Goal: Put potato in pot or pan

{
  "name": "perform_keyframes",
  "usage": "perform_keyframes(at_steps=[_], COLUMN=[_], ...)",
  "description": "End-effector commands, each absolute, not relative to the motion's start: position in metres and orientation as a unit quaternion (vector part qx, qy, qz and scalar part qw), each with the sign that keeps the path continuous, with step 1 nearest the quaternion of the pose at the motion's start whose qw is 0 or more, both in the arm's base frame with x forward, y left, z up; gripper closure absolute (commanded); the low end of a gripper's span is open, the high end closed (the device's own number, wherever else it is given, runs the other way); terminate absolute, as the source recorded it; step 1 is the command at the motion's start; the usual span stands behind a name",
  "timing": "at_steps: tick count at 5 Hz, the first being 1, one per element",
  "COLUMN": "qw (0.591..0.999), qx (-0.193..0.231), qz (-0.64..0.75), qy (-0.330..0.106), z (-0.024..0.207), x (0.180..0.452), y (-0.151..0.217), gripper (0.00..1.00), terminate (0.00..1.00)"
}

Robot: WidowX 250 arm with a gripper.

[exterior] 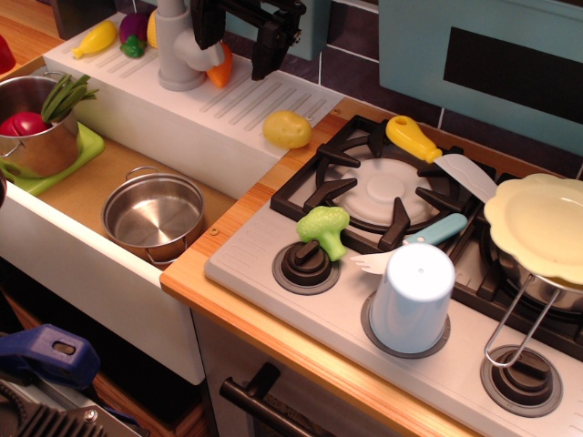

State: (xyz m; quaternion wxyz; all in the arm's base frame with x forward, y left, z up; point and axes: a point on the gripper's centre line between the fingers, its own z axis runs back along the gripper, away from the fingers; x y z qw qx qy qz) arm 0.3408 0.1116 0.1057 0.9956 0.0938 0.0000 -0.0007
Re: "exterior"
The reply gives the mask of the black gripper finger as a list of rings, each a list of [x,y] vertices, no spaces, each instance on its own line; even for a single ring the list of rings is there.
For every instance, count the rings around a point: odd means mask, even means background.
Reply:
[[[251,79],[261,81],[278,70],[289,47],[288,36],[281,25],[268,22],[260,27],[252,49]]]

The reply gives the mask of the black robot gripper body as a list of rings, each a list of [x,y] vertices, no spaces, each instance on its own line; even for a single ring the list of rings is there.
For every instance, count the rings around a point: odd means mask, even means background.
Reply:
[[[269,49],[288,49],[300,37],[301,17],[307,7],[302,1],[267,1],[275,7],[268,12],[262,1],[191,1],[190,14],[195,39],[201,49],[218,43],[226,29],[226,14],[234,15],[258,30],[256,42]]]

